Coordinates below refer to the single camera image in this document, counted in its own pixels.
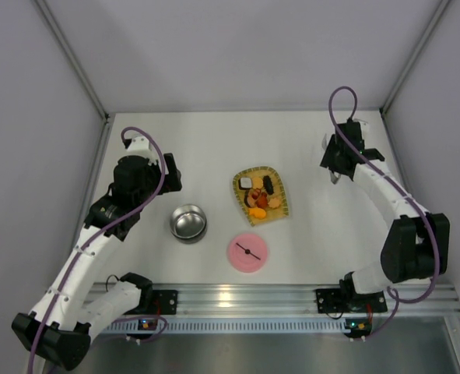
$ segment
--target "pink plate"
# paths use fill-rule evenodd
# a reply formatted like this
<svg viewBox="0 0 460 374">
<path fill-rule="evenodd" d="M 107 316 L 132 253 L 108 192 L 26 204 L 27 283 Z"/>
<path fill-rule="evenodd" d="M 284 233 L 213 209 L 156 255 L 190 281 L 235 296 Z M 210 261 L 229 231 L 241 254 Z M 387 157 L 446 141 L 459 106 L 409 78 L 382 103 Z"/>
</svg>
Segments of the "pink plate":
<svg viewBox="0 0 460 374">
<path fill-rule="evenodd" d="M 233 239 L 228 245 L 226 254 L 235 269 L 244 273 L 253 273 L 266 263 L 268 246 L 261 237 L 247 233 Z"/>
</svg>

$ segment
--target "orange toy piece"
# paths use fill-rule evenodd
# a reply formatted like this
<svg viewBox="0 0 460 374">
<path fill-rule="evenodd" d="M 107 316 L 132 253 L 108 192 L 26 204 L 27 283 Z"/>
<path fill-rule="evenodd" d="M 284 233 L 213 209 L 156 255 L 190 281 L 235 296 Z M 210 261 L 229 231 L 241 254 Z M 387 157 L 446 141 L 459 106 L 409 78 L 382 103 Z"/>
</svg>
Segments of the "orange toy piece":
<svg viewBox="0 0 460 374">
<path fill-rule="evenodd" d="M 279 201 L 277 197 L 273 197 L 272 199 L 269 200 L 268 205 L 271 209 L 276 209 L 276 208 L 279 208 L 280 205 L 282 205 L 282 202 Z"/>
<path fill-rule="evenodd" d="M 255 202 L 255 205 L 257 205 L 258 207 L 262 209 L 265 209 L 268 207 L 268 198 L 266 197 L 266 194 L 264 192 L 259 196 L 259 198 Z"/>
<path fill-rule="evenodd" d="M 262 189 L 264 187 L 264 182 L 260 177 L 253 177 L 252 179 L 252 188 L 253 189 Z"/>
<path fill-rule="evenodd" d="M 249 215 L 256 217 L 258 220 L 266 218 L 266 211 L 262 208 L 251 208 L 248 210 Z"/>
</svg>

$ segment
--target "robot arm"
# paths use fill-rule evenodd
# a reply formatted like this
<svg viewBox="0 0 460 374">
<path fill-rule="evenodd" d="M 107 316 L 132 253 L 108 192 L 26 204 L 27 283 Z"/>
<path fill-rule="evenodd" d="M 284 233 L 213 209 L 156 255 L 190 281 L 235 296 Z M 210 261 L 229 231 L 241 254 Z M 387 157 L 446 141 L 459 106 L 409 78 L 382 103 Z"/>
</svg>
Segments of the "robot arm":
<svg viewBox="0 0 460 374">
<path fill-rule="evenodd" d="M 341 285 L 347 288 L 349 297 L 356 297 L 382 291 L 387 286 L 408 279 L 431 277 L 434 271 L 434 254 L 419 213 L 407 201 L 410 195 L 406 193 L 402 196 L 388 182 L 386 177 L 395 179 L 380 152 L 365 148 L 364 130 L 359 122 L 349 119 L 347 123 L 340 124 L 339 128 L 370 162 L 383 171 L 384 175 L 379 175 L 364 164 L 337 133 L 332 135 L 328 145 L 324 142 L 325 155 L 321 166 L 330 170 L 334 184 L 341 175 L 348 176 L 358 184 L 370 197 L 389 227 L 380 259 L 363 269 L 348 273 Z M 441 263 L 439 273 L 444 273 L 448 263 L 449 220 L 443 214 L 432 214 L 418 203 L 416 205 L 426 214 L 433 227 Z"/>
<path fill-rule="evenodd" d="M 146 309 L 152 300 L 152 282 L 128 273 L 108 293 L 83 307 L 100 269 L 138 222 L 140 212 L 103 233 L 101 229 L 141 206 L 160 183 L 161 172 L 148 139 L 137 136 L 125 141 L 125 145 L 128 156 L 121 158 L 115 167 L 114 182 L 107 193 L 90 207 L 79 240 L 59 275 L 30 313 L 19 313 L 12 322 L 12 329 L 30 351 L 49 312 L 36 354 L 66 370 L 74 369 L 82 361 L 103 329 L 132 309 Z M 168 175 L 159 195 L 181 190 L 181 173 L 176 169 L 173 155 L 165 154 L 164 160 Z M 84 244 L 94 236 L 83 250 Z"/>
</svg>

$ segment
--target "white table surface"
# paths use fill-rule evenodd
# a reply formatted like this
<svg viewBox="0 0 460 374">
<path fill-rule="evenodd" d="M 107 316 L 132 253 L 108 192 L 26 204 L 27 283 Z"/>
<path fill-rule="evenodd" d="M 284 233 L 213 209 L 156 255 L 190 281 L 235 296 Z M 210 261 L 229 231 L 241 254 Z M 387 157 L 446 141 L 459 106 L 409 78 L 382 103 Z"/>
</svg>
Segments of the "white table surface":
<svg viewBox="0 0 460 374">
<path fill-rule="evenodd" d="M 336 112 L 339 122 L 348 112 Z M 399 177 L 381 116 L 361 111 L 369 122 L 366 146 L 376 147 Z M 347 177 L 337 185 L 320 168 L 321 140 L 333 134 L 326 111 L 119 114 L 115 116 L 94 199 L 113 181 L 125 155 L 126 126 L 147 131 L 164 153 L 173 153 L 183 189 L 156 197 L 140 222 L 110 257 L 98 281 L 132 271 L 154 283 L 334 284 L 380 255 L 388 228 L 364 192 Z M 282 177 L 290 216 L 252 228 L 235 200 L 232 180 L 246 168 L 268 165 Z M 197 244 L 170 233 L 168 217 L 180 205 L 199 205 L 209 229 Z M 226 259 L 231 239 L 261 235 L 269 259 L 256 273 L 239 273 Z"/>
</svg>

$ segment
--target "metal bowl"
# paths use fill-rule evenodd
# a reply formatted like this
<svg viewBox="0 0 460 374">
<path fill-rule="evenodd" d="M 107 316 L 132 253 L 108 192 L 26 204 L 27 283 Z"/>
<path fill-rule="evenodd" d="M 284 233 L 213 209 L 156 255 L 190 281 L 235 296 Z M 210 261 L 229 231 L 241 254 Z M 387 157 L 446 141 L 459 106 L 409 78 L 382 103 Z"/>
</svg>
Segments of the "metal bowl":
<svg viewBox="0 0 460 374">
<path fill-rule="evenodd" d="M 176 208 L 169 219 L 170 232 L 186 244 L 201 240 L 207 231 L 207 217 L 202 209 L 193 204 Z"/>
</svg>

